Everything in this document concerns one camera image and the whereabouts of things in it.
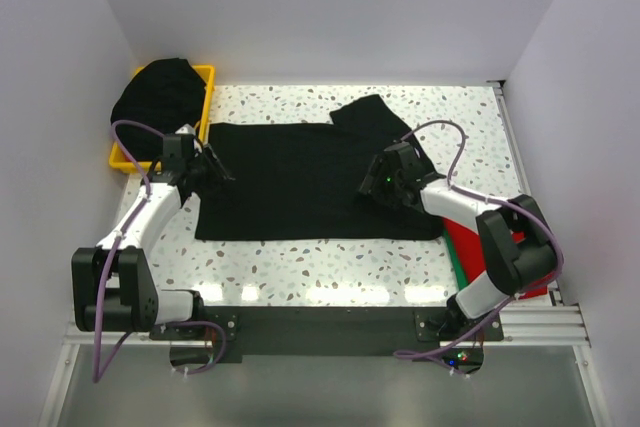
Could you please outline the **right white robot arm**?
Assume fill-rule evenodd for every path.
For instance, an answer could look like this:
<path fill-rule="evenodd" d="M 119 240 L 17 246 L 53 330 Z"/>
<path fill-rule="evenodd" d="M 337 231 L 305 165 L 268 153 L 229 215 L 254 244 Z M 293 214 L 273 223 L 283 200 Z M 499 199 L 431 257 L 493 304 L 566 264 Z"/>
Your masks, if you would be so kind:
<path fill-rule="evenodd" d="M 447 301 L 451 326 L 502 308 L 561 264 L 557 242 L 532 197 L 503 199 L 460 188 L 406 141 L 374 157 L 358 193 L 389 211 L 451 220 L 477 235 L 485 271 Z"/>

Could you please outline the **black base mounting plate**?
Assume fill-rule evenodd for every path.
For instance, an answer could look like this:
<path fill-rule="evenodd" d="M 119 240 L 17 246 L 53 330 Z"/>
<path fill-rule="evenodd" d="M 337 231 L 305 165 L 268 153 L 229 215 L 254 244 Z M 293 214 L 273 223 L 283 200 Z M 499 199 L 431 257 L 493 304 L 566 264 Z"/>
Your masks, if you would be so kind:
<path fill-rule="evenodd" d="M 154 328 L 171 344 L 170 359 L 200 362 L 214 341 L 223 363 L 248 356 L 387 357 L 423 353 L 451 342 L 504 339 L 497 316 L 464 320 L 446 307 L 204 307 L 188 326 Z"/>

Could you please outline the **black t shirt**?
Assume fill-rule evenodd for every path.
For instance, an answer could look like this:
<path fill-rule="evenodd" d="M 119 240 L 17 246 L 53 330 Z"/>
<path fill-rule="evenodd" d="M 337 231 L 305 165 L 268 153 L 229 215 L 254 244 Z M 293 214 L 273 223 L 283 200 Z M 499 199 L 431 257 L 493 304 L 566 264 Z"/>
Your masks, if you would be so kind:
<path fill-rule="evenodd" d="M 330 123 L 212 125 L 209 142 L 233 180 L 201 201 L 196 239 L 440 237 L 440 218 L 387 209 L 358 192 L 374 156 L 409 126 L 378 95 L 334 110 L 330 118 Z"/>

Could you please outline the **folded green t shirt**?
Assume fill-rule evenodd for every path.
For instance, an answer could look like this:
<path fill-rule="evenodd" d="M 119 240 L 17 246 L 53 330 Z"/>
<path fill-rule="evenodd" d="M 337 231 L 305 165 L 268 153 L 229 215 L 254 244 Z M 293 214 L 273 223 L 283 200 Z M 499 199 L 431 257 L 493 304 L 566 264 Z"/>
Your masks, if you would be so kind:
<path fill-rule="evenodd" d="M 455 249 L 454 242 L 447 231 L 443 232 L 443 238 L 446 242 L 446 246 L 448 249 L 449 258 L 451 260 L 454 276 L 456 279 L 458 290 L 461 291 L 463 288 L 469 285 L 466 273 L 462 267 L 459 256 Z"/>

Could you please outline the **black shirts pile in bin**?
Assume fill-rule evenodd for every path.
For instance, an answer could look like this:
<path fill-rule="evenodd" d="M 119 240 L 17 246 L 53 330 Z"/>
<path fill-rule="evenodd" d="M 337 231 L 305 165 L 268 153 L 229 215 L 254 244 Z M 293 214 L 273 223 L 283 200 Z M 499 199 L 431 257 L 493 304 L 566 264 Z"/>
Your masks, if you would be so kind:
<path fill-rule="evenodd" d="M 135 121 L 163 134 L 201 119 L 206 82 L 185 59 L 149 63 L 125 87 L 110 121 Z"/>

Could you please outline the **aluminium extrusion rail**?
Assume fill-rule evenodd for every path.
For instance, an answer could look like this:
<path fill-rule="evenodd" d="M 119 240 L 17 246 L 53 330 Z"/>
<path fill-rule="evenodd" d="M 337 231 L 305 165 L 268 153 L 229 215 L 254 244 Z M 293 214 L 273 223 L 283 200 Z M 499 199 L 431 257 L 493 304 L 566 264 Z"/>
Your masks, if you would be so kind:
<path fill-rule="evenodd" d="M 581 310 L 577 306 L 511 306 L 500 313 L 503 340 L 485 342 L 504 346 L 590 346 L 590 338 Z M 67 324 L 63 345 L 93 345 L 94 334 L 80 332 L 72 323 Z M 103 334 L 104 345 L 115 345 L 121 334 Z M 153 341 L 148 333 L 132 334 L 127 344 L 141 346 L 157 342 L 161 345 L 195 345 L 193 341 Z"/>

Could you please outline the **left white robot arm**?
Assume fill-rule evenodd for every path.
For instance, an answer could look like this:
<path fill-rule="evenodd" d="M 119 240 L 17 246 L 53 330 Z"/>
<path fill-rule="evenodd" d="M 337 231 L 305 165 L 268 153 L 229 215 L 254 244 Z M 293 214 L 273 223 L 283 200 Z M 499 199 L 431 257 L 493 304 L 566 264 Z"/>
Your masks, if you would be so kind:
<path fill-rule="evenodd" d="M 192 195 L 213 198 L 232 181 L 212 147 L 187 133 L 163 139 L 161 156 L 143 178 L 134 205 L 94 247 L 71 258 L 75 324 L 93 332 L 149 332 L 191 321 L 203 301 L 189 289 L 156 289 L 148 255 Z"/>

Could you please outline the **yellow plastic bin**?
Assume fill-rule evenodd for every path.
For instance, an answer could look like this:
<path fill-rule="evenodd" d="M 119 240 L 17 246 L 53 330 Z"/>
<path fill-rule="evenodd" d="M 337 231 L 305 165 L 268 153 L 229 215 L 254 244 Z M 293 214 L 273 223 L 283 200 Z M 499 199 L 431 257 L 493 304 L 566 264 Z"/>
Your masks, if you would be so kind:
<path fill-rule="evenodd" d="M 210 107 L 213 92 L 215 90 L 215 67 L 213 65 L 201 64 L 192 65 L 192 68 L 205 82 L 205 96 L 202 112 L 199 121 L 195 124 L 197 138 L 204 142 L 207 139 L 209 131 Z M 112 169 L 121 171 L 125 174 L 134 174 L 137 172 L 135 165 L 126 157 L 124 151 L 116 141 L 113 142 L 108 158 L 108 164 Z"/>

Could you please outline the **folded red t shirt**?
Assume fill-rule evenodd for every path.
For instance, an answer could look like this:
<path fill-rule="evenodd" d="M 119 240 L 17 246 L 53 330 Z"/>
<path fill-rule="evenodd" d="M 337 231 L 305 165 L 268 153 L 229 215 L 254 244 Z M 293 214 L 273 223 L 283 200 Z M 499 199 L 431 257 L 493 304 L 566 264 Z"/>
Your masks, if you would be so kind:
<path fill-rule="evenodd" d="M 468 282 L 485 274 L 506 295 L 533 298 L 548 292 L 557 256 L 532 221 L 505 220 L 491 211 L 476 220 L 478 232 L 449 219 L 444 225 Z"/>

